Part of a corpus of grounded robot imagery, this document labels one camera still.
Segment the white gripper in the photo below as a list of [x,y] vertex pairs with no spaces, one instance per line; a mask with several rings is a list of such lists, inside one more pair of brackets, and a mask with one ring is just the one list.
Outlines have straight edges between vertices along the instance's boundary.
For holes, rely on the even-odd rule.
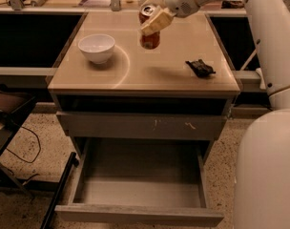
[[141,6],[157,6],[150,17],[141,25],[141,33],[149,36],[170,26],[174,17],[185,18],[199,10],[197,0],[145,0]]

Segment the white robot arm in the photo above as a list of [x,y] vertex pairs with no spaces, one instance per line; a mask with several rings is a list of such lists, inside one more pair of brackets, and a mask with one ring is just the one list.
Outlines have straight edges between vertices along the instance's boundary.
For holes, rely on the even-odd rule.
[[[151,35],[216,0],[145,0]],[[272,111],[238,147],[233,229],[290,229],[290,11],[282,0],[243,0]]]

